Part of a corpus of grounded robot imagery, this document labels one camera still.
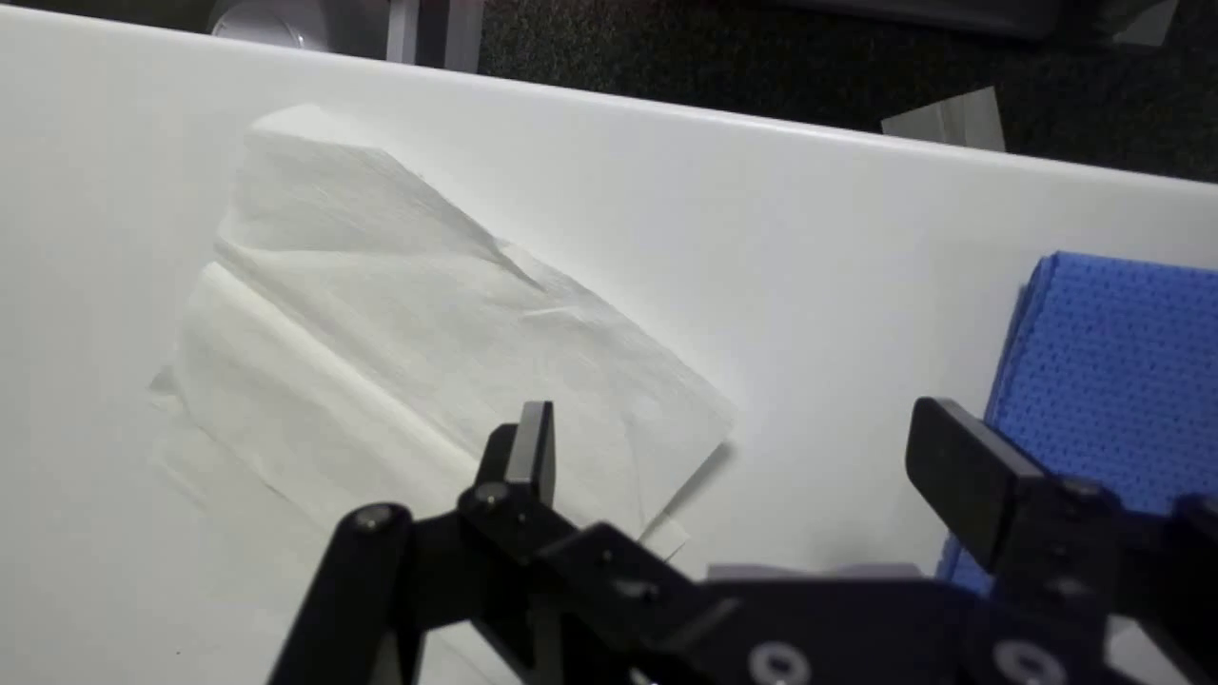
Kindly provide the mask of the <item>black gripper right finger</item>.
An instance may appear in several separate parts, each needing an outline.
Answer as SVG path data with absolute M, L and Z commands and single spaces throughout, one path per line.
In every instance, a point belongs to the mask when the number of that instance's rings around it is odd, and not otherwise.
M 912 403 L 904 474 L 978 566 L 1016 571 L 1041 550 L 1050 474 L 956 398 Z

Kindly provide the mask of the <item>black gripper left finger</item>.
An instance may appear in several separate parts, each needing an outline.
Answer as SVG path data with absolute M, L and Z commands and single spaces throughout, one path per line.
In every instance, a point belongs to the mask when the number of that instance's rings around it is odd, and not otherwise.
M 492 430 L 476 481 L 459 493 L 464 514 L 509 514 L 529 521 L 557 500 L 557 407 L 529 398 L 516 424 Z

